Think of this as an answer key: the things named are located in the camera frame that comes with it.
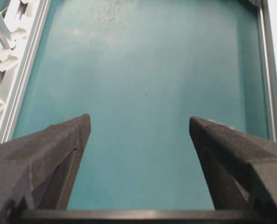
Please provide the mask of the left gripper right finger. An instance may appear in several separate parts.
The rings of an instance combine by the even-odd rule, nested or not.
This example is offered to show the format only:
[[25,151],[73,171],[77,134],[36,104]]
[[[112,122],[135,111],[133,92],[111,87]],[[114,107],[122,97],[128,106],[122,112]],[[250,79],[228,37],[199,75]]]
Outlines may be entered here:
[[196,116],[189,134],[214,207],[277,223],[277,143]]

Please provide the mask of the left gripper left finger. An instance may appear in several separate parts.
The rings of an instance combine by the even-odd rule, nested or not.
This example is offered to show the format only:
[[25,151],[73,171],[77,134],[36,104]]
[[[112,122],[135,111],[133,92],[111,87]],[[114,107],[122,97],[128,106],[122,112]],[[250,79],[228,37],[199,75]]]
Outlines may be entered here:
[[64,210],[91,132],[90,116],[0,144],[0,222],[22,210]]

